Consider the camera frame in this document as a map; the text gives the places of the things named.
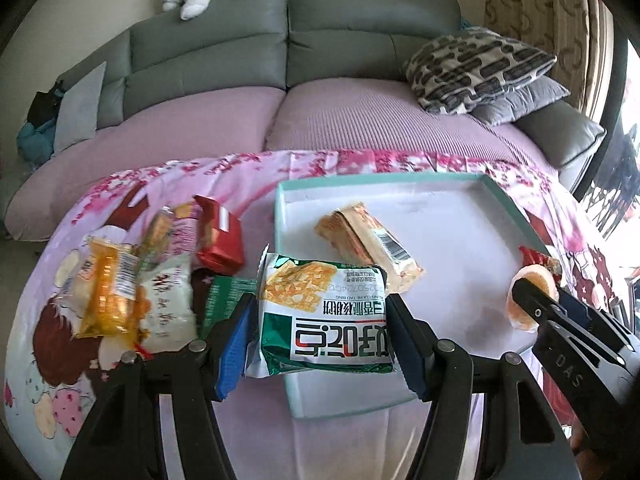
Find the sofa backrest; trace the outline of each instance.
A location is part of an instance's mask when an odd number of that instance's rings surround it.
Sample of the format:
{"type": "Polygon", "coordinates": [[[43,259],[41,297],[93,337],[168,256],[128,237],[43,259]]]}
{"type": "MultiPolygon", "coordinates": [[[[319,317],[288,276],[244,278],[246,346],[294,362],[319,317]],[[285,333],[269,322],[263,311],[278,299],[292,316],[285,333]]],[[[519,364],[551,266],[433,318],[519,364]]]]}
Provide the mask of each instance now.
{"type": "Polygon", "coordinates": [[[460,26],[456,0],[212,0],[136,23],[58,80],[68,89],[103,61],[98,128],[155,104],[239,86],[287,89],[327,77],[402,79],[429,39],[460,26]]]}

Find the beige curtain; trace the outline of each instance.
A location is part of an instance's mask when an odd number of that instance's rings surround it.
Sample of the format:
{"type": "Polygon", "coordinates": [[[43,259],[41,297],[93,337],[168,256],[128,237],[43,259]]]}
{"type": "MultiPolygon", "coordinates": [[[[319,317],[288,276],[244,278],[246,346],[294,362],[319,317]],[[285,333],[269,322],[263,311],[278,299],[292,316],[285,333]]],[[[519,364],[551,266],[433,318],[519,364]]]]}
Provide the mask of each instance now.
{"type": "Polygon", "coordinates": [[[613,58],[613,17],[601,0],[486,0],[484,25],[556,54],[549,75],[571,91],[566,101],[600,121],[613,58]]]}

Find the floor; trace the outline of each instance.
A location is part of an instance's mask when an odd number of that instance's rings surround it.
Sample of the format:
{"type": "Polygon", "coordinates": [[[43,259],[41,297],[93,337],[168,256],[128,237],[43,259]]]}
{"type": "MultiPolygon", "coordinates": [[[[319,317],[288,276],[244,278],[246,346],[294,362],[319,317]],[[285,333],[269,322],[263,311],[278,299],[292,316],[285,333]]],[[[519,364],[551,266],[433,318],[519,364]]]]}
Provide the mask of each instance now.
{"type": "MultiPolygon", "coordinates": [[[[20,294],[46,243],[16,242],[0,236],[0,380],[4,391],[6,343],[20,294]]],[[[4,406],[0,410],[4,422],[4,406]]]]}

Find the pink strawberry print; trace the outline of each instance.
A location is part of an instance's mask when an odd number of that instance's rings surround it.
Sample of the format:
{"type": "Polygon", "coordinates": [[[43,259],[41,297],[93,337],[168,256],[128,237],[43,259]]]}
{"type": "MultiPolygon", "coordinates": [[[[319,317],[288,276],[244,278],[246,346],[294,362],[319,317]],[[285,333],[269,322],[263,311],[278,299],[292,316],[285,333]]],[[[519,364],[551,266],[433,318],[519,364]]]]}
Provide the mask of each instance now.
{"type": "Polygon", "coordinates": [[[77,436],[84,422],[80,394],[71,388],[62,388],[53,396],[53,417],[68,436],[77,436]]]}
{"type": "Polygon", "coordinates": [[[11,393],[11,388],[9,388],[8,381],[4,381],[4,405],[12,408],[14,406],[14,396],[11,393]]]}

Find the pink sofa cover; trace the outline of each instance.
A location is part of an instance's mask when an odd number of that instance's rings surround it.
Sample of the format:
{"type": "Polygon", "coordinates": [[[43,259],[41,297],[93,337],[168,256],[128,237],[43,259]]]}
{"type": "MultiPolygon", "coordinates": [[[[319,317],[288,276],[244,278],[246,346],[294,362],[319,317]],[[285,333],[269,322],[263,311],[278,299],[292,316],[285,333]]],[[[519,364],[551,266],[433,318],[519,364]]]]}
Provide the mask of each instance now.
{"type": "Polygon", "coordinates": [[[46,240],[66,212],[115,171],[229,153],[261,152],[285,93],[244,87],[203,92],[153,106],[104,128],[52,158],[18,190],[7,210],[8,231],[46,240]]]}
{"type": "Polygon", "coordinates": [[[292,88],[266,148],[424,150],[536,165],[557,174],[512,124],[489,128],[471,115],[427,114],[409,85],[377,79],[322,79],[292,88]]]}

